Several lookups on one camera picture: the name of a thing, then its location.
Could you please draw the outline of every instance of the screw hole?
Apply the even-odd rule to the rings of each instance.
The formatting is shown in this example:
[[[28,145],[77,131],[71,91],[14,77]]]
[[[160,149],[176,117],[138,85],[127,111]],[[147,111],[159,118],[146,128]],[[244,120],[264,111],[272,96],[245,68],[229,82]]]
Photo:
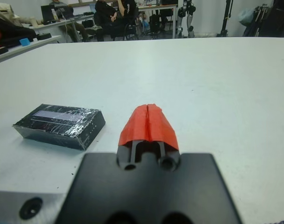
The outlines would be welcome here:
[[[135,165],[129,164],[129,165],[127,165],[124,169],[125,169],[125,170],[133,170],[133,169],[135,169],[135,168],[136,168]]]
[[[187,216],[179,212],[174,212],[167,215],[162,224],[193,224]]]
[[[42,206],[43,206],[43,201],[42,199],[38,197],[27,200],[23,204],[20,210],[21,219],[26,220],[26,219],[33,218],[39,213]]]
[[[173,171],[176,168],[174,160],[170,157],[161,158],[159,163],[161,168],[167,171]]]

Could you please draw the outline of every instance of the backpack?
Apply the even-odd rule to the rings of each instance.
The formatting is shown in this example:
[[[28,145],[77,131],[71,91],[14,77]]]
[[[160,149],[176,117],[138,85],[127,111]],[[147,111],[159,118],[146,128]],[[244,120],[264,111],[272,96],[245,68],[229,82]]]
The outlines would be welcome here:
[[[36,37],[34,30],[19,27],[9,21],[0,19],[0,47],[14,47],[20,45],[20,39],[28,38],[31,42]]]

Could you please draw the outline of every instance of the black bag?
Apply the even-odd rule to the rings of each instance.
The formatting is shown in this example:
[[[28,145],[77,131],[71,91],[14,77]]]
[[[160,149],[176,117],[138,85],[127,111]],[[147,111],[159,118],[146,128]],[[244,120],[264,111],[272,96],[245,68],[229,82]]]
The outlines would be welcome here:
[[[20,39],[28,38],[31,42],[36,37],[34,30],[19,27],[11,22],[0,19],[0,47],[14,47],[20,45]]]
[[[157,33],[160,30],[159,16],[154,14],[149,17],[149,26],[152,33]]]

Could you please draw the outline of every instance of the table surface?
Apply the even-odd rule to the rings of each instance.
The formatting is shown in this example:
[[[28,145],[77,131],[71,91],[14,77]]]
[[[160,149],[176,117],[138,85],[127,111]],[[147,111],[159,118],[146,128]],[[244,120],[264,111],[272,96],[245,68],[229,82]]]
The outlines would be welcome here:
[[[34,38],[33,42],[30,42],[30,45],[28,45],[28,46],[23,47],[23,46],[19,45],[19,46],[13,47],[13,48],[9,48],[7,53],[0,55],[0,59],[5,58],[5,57],[9,57],[10,55],[13,55],[13,54],[16,54],[16,53],[22,53],[24,51],[28,51],[31,48],[37,48],[41,45],[45,45],[47,43],[58,40],[58,39],[60,39],[60,37],[61,37],[60,35],[52,36],[49,39],[45,39],[45,40],[41,40],[41,41],[38,41],[36,38]]]
[[[214,155],[244,223],[284,220],[284,38],[52,44],[0,63],[0,190],[69,189],[84,152],[12,128],[41,103],[102,110],[87,152],[116,152],[133,110],[156,103],[181,153]]]
[[[170,5],[152,5],[152,6],[139,6],[139,11],[147,10],[147,9],[162,9],[162,8],[174,8],[177,4]]]
[[[48,25],[38,25],[37,28],[34,28],[34,27],[31,27],[33,30],[40,30],[40,29],[47,29],[47,28],[52,28],[52,27],[57,27],[57,26],[62,26],[64,25],[65,23],[66,24],[69,24],[71,23],[71,21],[80,21],[80,20],[87,20],[87,19],[90,19],[90,18],[93,18],[94,15],[84,15],[84,16],[79,16],[79,17],[75,17],[75,18],[71,18],[71,19],[68,19],[68,20],[62,20],[62,21],[59,21],[59,22],[54,22],[54,23],[50,23]]]

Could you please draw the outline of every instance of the blue object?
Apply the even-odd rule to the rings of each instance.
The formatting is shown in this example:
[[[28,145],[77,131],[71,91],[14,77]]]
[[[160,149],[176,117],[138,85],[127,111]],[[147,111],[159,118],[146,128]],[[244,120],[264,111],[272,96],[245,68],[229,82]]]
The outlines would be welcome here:
[[[30,45],[30,41],[28,38],[20,39],[20,43],[23,47]]]
[[[96,13],[96,10],[95,10],[95,3],[93,3],[93,4],[89,4],[89,6],[90,6],[90,10],[91,10],[91,12]]]

